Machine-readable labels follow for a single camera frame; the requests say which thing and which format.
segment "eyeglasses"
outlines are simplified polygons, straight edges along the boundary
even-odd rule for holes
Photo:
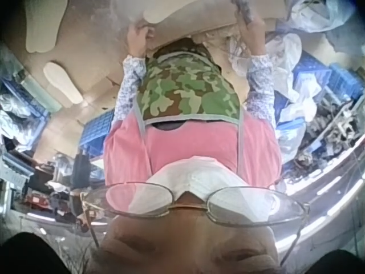
[[[300,220],[297,238],[284,256],[285,261],[306,224],[309,208],[291,197],[266,188],[226,187],[214,191],[202,204],[179,204],[173,192],[161,185],[130,182],[81,193],[84,213],[97,247],[90,211],[135,219],[155,219],[174,209],[205,211],[212,222],[226,227],[265,227]]]

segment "green camouflage fabric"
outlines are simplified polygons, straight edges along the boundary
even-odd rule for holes
[[[240,101],[233,86],[225,80],[218,66],[192,54],[181,54],[158,62],[147,62],[147,73],[136,101],[143,121],[194,115],[208,120],[207,114],[221,120],[239,120]]]

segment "arm sleeve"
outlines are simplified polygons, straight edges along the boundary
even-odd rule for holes
[[[276,128],[273,64],[268,55],[252,56],[247,80],[250,86],[247,111],[258,119],[267,120]]]
[[[123,61],[123,69],[124,78],[118,92],[112,126],[118,120],[124,120],[132,109],[133,99],[146,74],[145,59],[128,55]]]

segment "hand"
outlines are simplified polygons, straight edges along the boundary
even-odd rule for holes
[[[127,44],[131,56],[144,58],[147,50],[147,39],[153,38],[155,29],[149,27],[145,22],[132,24],[128,28]]]
[[[253,21],[247,25],[243,16],[236,11],[238,28],[251,55],[265,55],[265,22],[257,13],[253,15]]]

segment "fluorescent light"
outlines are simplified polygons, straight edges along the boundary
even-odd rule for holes
[[[332,216],[336,214],[349,200],[353,198],[357,190],[359,190],[360,187],[362,187],[364,183],[363,179],[360,179],[356,182],[356,184],[342,197],[342,199],[336,203],[335,206],[333,206],[330,210],[328,210],[327,215]]]
[[[306,180],[301,180],[299,183],[292,184],[290,188],[288,187],[287,195],[291,196],[297,193],[298,191],[303,190],[307,186],[311,185],[313,182],[314,180],[312,179],[306,179]]]
[[[45,230],[43,227],[41,227],[39,230],[40,230],[40,232],[41,232],[43,235],[47,235],[47,232],[46,232],[46,230]]]
[[[323,193],[327,192],[331,187],[333,187],[338,181],[341,180],[341,176],[336,177],[331,183],[327,184],[321,190],[317,192],[317,195],[322,195]]]
[[[286,238],[284,238],[280,241],[277,241],[275,243],[276,249],[281,249],[283,247],[286,247],[289,244],[292,244],[296,237],[297,237],[296,234],[293,234],[293,235],[291,235],[289,237],[286,237]]]
[[[316,176],[318,176],[319,174],[321,174],[322,173],[322,171],[321,170],[315,170],[315,171],[313,171],[310,175],[309,175],[309,177],[311,177],[311,178],[315,178]]]
[[[102,223],[100,221],[93,221],[91,225],[107,225],[108,223]]]
[[[41,216],[41,215],[37,215],[37,214],[33,214],[33,213],[27,213],[27,215],[29,217],[33,217],[33,218],[37,218],[37,219],[42,219],[42,220],[45,220],[45,221],[56,221],[53,218],[48,218],[48,217]]]
[[[321,225],[324,221],[326,220],[326,217],[322,216],[318,219],[316,219],[316,221],[314,221],[313,223],[311,223],[310,225],[307,225],[303,230],[302,230],[302,235],[308,234],[309,232],[311,232],[312,230],[314,230],[316,227],[318,227],[319,225]]]

